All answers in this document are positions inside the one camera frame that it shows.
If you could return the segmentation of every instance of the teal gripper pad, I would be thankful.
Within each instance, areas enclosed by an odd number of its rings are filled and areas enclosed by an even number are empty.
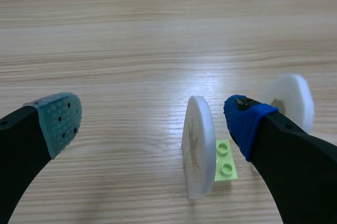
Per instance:
[[[26,105],[37,110],[49,154],[54,159],[78,133],[82,119],[80,99],[73,93],[59,93]]]

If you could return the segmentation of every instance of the lime green lego brick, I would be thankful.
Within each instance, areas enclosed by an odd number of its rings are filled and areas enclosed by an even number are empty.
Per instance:
[[[229,140],[216,141],[215,182],[237,179]]]

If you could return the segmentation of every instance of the wood grain surface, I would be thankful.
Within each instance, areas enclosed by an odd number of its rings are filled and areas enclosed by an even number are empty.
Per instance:
[[[37,176],[11,223],[281,223],[232,142],[239,179],[189,201],[181,137],[188,99],[257,99],[306,77],[313,131],[337,144],[337,0],[0,0],[0,114],[78,94],[79,134]]]

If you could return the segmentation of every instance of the textured rubber pad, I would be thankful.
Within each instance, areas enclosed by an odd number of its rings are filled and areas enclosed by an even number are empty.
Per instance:
[[[73,93],[59,93],[26,105],[37,110],[49,154],[54,159],[78,134],[82,118],[80,99]]]

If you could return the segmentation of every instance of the white plastic wheel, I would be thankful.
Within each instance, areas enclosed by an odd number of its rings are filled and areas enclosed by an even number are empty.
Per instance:
[[[187,192],[190,199],[208,194],[215,178],[215,130],[210,107],[200,96],[187,105],[182,150]]]
[[[315,106],[309,85],[301,75],[281,76],[262,91],[258,101],[279,108],[304,132],[311,132]]]

